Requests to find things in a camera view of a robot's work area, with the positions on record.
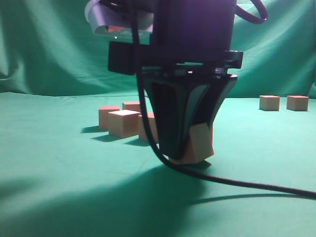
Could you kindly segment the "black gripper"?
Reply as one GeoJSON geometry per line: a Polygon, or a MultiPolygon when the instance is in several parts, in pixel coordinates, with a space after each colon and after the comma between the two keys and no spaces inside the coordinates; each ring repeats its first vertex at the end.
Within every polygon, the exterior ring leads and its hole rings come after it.
{"type": "MultiPolygon", "coordinates": [[[[187,50],[186,57],[178,58],[180,63],[203,63],[205,54],[211,57],[214,67],[241,68],[242,53],[230,52],[238,8],[235,0],[129,0],[126,6],[138,16],[141,11],[153,13],[150,44],[161,49],[163,61],[168,54],[187,50]]],[[[206,123],[210,129],[237,79],[234,74],[205,78],[207,89],[198,101],[190,126],[206,123]]]]}

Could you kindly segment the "black gripper finger screen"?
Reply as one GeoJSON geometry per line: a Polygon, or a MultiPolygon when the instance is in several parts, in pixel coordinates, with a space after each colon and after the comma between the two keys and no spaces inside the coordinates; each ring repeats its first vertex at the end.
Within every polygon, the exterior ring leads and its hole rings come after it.
{"type": "Polygon", "coordinates": [[[208,118],[198,118],[198,108],[210,87],[206,76],[144,75],[144,88],[150,100],[162,154],[182,159],[192,128],[209,134],[208,118]]]}

